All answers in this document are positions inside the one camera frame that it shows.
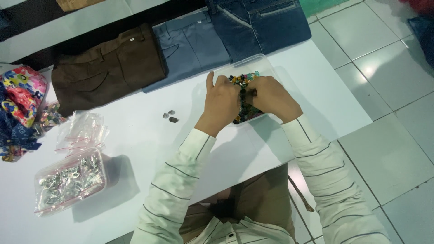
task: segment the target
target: person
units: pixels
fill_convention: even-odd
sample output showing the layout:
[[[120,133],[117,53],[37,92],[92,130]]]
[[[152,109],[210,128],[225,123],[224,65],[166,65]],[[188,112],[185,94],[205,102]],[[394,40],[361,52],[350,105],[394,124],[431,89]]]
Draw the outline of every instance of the person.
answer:
[[[233,218],[219,219],[201,204],[188,206],[220,130],[238,115],[240,87],[207,77],[205,109],[175,155],[157,171],[139,212],[131,244],[295,244],[287,164],[235,186]],[[315,197],[327,244],[388,244],[387,233],[351,179],[343,154],[308,122],[300,105],[273,77],[247,87],[247,102],[275,114]]]

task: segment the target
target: hand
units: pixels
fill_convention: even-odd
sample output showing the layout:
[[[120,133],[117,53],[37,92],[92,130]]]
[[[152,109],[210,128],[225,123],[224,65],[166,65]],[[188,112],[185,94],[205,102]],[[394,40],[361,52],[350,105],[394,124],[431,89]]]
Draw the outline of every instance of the hand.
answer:
[[[300,105],[272,76],[260,76],[251,81],[246,87],[246,102],[263,112],[275,114],[283,123],[303,114]]]
[[[207,76],[205,110],[195,128],[217,137],[218,132],[231,123],[240,111],[240,86],[229,82],[225,76],[217,78],[213,85],[214,72]]]

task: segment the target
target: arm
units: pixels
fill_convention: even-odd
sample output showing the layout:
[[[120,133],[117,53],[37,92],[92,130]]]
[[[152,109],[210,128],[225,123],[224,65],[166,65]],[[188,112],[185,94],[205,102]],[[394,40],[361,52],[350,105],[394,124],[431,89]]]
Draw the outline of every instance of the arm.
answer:
[[[175,155],[162,164],[149,187],[149,195],[139,212],[131,244],[183,243],[179,235],[188,201],[193,195],[218,132],[238,114],[240,87],[214,73],[207,77],[205,110]]]
[[[293,147],[316,209],[327,244],[389,244],[386,231],[371,212],[363,193],[348,174],[343,155],[310,125],[299,104],[272,77],[260,77],[248,87],[255,107],[274,113]]]

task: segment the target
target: white table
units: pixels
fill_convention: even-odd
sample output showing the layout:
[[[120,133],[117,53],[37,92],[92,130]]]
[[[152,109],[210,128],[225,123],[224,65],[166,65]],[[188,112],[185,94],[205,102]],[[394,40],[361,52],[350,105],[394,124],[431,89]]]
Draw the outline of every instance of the white table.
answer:
[[[285,88],[330,140],[372,122],[311,40],[268,57]],[[54,153],[58,127],[39,140],[39,150],[17,163],[1,162],[1,243],[103,244],[132,231],[156,168],[175,152],[203,111],[206,75],[93,109],[111,130],[103,153],[114,158],[119,181],[68,210],[47,218],[33,214],[35,173],[64,157]],[[46,99],[55,100],[53,89]],[[176,112],[178,123],[162,118],[169,110]],[[291,160],[279,123],[265,116],[222,130],[191,202]]]

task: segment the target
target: white long-sleeve shirt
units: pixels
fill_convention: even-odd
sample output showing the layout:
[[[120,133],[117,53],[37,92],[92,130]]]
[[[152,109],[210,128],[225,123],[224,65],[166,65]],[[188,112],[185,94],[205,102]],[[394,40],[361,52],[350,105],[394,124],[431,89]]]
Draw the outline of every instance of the white long-sleeve shirt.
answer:
[[[282,125],[307,186],[315,197],[326,244],[389,244],[387,233],[348,174],[343,155],[305,115]],[[131,244],[183,243],[179,235],[188,201],[216,139],[193,129],[158,170],[139,212]],[[249,218],[238,224],[213,218],[190,244],[295,244],[288,232]]]

